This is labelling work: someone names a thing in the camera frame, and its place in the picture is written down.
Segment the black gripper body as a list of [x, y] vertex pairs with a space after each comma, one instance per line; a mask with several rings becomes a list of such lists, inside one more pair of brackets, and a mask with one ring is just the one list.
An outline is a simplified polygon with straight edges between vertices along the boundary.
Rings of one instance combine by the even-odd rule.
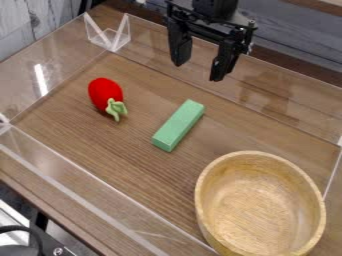
[[238, 42], [242, 53], [251, 48], [256, 22], [238, 11], [239, 0], [166, 0], [168, 19], [187, 25], [190, 35], [219, 43], [224, 38]]

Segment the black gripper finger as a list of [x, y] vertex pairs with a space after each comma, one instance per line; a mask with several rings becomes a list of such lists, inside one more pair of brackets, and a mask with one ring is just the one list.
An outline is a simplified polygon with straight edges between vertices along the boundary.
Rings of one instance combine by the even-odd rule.
[[192, 38], [187, 25], [174, 19], [167, 20], [168, 46], [172, 63], [182, 66], [191, 58]]
[[218, 55], [212, 60], [210, 80], [219, 82], [232, 71], [239, 55], [242, 53], [240, 44], [230, 39], [219, 43]]

